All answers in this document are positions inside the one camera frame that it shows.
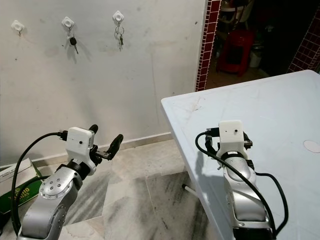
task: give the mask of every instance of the green label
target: green label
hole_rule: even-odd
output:
[[[39,188],[41,184],[42,184],[41,180],[38,180],[29,184],[29,186],[26,187],[21,194],[19,206],[28,202],[35,196],[37,196],[39,193]],[[21,184],[20,186],[15,188],[15,198],[17,197],[23,185],[24,184]],[[5,214],[9,212],[10,206],[11,206],[11,191],[7,192],[6,194],[0,197],[0,213]]]

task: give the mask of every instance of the white table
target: white table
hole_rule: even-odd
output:
[[[221,120],[241,120],[253,141],[248,150],[255,170],[273,174],[289,206],[289,221],[279,240],[320,239],[320,153],[304,141],[320,144],[320,75],[305,70],[162,99],[172,134],[217,239],[233,238],[223,171],[200,153],[197,134]],[[204,147],[204,138],[200,140]],[[278,190],[268,177],[257,186],[266,198],[276,227],[284,210]]]

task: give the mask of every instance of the key ring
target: key ring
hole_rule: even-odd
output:
[[[119,26],[116,26],[115,27],[115,32],[118,34],[118,35],[123,35],[125,33],[125,29],[123,26],[119,25]]]

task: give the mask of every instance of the red tile border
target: red tile border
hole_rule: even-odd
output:
[[[205,11],[204,29],[202,35],[202,45],[200,50],[200,59],[198,64],[198,74],[195,84],[195,91],[202,91],[206,87],[210,57],[213,50],[213,41],[215,39],[216,23],[218,21],[221,0],[208,0]]]
[[[204,88],[205,85],[206,85],[206,82],[205,82],[205,81],[202,81],[202,82],[199,83],[198,88]]]
[[[210,13],[209,23],[216,23],[218,21],[218,11],[214,11]]]
[[[215,22],[209,23],[207,33],[214,33],[215,30],[216,30],[216,23]]]
[[[211,12],[218,12],[220,9],[220,1],[213,1],[211,3]]]
[[[288,73],[315,70],[320,64],[320,19],[317,16],[320,16],[320,5],[288,68]]]
[[[213,45],[213,42],[209,42],[209,43],[206,43],[204,45],[204,52],[208,52],[208,51],[212,51],[212,45]]]
[[[206,43],[212,43],[214,41],[215,38],[215,33],[207,33],[206,38],[205,38],[205,42]]]

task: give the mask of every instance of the white wall hook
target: white wall hook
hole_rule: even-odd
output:
[[[18,32],[19,36],[21,35],[21,32],[25,28],[25,26],[19,22],[18,20],[14,20],[13,23],[11,24],[11,28],[15,31]]]
[[[72,21],[69,17],[65,17],[63,20],[62,20],[62,25],[65,26],[66,28],[68,29],[72,29],[75,25],[75,22]]]
[[[113,14],[112,18],[115,22],[120,24],[125,19],[125,16],[123,16],[120,11],[116,11],[115,14]]]

